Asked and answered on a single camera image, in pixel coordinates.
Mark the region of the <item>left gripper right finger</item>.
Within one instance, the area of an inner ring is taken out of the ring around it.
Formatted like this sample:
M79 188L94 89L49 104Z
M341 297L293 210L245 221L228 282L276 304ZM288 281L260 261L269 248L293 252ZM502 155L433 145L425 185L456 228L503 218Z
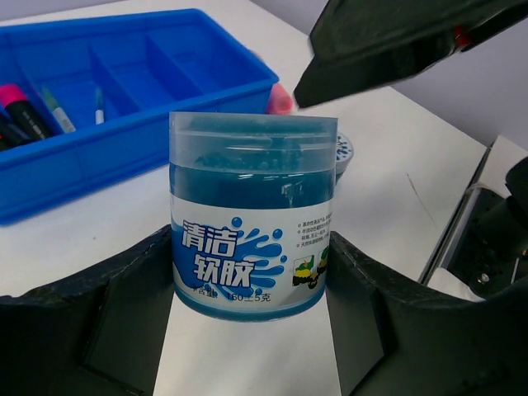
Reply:
M482 302L433 290L339 233L326 299L344 395L524 395L527 283Z

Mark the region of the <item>blue jar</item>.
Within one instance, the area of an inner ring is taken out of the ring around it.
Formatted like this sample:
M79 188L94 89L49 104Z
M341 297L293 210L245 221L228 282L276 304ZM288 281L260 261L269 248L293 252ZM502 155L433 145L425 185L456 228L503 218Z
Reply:
M336 149L336 180L346 171L348 164L354 155L354 148L351 141L341 132L337 133Z
M321 299L337 125L314 116L170 115L173 278L186 306L264 322Z

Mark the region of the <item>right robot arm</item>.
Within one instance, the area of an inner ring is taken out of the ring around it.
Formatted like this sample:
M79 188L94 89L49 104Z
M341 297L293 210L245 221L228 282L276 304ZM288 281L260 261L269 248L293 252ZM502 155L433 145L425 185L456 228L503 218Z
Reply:
M526 17L524 1L330 1L310 32L295 101L309 108L414 78ZM481 182L467 189L422 282L443 268L487 299L526 276L526 160L505 184L506 197Z

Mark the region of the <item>blue pen refill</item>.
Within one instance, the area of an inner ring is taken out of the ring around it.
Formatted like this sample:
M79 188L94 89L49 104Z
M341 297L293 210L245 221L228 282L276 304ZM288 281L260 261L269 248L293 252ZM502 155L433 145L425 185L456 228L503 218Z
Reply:
M96 99L95 122L97 125L99 125L105 122L103 94L102 94L102 90L99 87L96 88L95 99Z

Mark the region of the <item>pink glue bottle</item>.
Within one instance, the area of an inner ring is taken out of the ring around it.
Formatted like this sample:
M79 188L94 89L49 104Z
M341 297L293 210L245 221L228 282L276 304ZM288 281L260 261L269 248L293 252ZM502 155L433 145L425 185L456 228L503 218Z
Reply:
M273 85L266 107L269 115L289 115L293 110L293 99L280 83Z

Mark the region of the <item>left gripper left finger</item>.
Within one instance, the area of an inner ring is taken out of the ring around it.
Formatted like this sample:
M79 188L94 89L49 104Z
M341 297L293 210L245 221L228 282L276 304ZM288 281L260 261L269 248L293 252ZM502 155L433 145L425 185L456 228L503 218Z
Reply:
M173 299L171 229L1 298L4 395L150 395Z

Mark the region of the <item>pink cap black highlighter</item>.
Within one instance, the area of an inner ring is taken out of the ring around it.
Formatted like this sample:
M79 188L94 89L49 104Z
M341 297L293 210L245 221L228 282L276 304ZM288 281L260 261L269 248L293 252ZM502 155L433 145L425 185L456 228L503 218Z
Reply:
M2 85L0 90L2 106L17 126L30 138L44 140L54 136L53 130L16 84Z

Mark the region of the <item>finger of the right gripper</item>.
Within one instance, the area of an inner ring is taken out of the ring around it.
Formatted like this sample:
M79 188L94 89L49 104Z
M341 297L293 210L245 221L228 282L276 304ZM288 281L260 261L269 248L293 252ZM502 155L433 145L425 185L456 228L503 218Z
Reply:
M309 34L299 108L407 80L527 18L525 1L329 1Z

